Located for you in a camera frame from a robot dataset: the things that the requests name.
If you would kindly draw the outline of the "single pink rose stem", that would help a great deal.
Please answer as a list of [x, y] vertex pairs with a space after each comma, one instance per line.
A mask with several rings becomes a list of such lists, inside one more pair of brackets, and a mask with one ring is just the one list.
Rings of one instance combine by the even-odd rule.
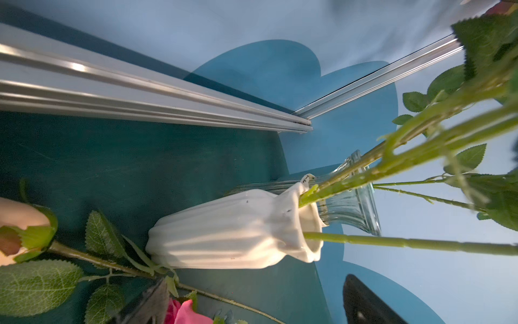
[[[486, 153], [486, 144], [467, 148], [449, 160], [443, 173], [422, 181], [375, 184], [377, 190], [424, 199], [429, 203], [469, 209], [480, 221], [491, 220], [517, 231], [517, 168], [504, 174], [480, 174], [476, 169]], [[460, 190], [466, 201], [402, 190], [402, 186], [441, 184]]]

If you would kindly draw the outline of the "pink flower bouquet pile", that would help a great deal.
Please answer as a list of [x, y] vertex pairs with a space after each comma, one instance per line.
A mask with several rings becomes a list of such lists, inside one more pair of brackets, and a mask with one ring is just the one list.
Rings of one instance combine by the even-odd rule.
[[320, 240], [341, 244], [359, 244], [380, 247], [415, 248], [431, 251], [466, 252], [485, 255], [517, 256], [517, 245], [490, 244], [474, 242], [454, 242], [442, 240], [421, 240], [405, 238], [386, 238], [374, 236], [350, 236], [345, 234], [325, 234], [304, 232], [307, 240]]

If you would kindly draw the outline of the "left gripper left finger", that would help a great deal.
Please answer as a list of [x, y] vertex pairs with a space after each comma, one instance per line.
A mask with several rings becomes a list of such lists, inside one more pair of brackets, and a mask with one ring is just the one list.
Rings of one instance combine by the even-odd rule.
[[139, 297], [133, 299], [107, 323], [147, 324], [165, 322], [169, 307], [169, 291], [164, 279], [157, 280]]

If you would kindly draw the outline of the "peach rosebud stem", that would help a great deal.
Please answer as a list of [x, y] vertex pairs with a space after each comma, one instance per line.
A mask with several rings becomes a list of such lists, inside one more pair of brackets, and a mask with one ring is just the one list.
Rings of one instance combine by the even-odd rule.
[[[1, 200], [1, 314], [32, 317], [60, 307], [82, 282], [99, 282], [86, 304], [86, 323], [107, 323], [157, 280], [164, 279], [169, 299], [183, 303], [198, 297], [228, 299], [180, 283], [171, 267], [152, 262], [146, 254], [128, 253], [134, 243], [120, 235], [98, 211], [86, 222], [86, 250], [70, 248], [55, 238], [58, 219], [51, 209], [28, 201]], [[209, 317], [231, 323], [231, 315]]]

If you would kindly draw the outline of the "small pink spray stem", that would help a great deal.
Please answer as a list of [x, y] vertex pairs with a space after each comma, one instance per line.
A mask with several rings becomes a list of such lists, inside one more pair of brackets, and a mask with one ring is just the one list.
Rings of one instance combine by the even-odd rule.
[[304, 207], [377, 182], [440, 157], [460, 175], [454, 152], [517, 127], [517, 12], [484, 14], [452, 26], [464, 48], [464, 77], [448, 85], [425, 108], [388, 134], [349, 169], [299, 198]]

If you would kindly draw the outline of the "magenta rosebud stem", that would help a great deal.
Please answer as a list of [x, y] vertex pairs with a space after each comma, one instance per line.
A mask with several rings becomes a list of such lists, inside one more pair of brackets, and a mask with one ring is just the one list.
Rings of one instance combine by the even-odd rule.
[[213, 324], [213, 320], [193, 309], [194, 301], [180, 303], [170, 298], [164, 324]]

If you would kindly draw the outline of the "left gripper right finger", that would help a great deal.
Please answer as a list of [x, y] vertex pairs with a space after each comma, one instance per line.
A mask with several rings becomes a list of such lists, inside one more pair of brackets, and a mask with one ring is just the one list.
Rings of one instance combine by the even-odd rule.
[[345, 278], [343, 307], [348, 324], [407, 324], [407, 321], [353, 274]]

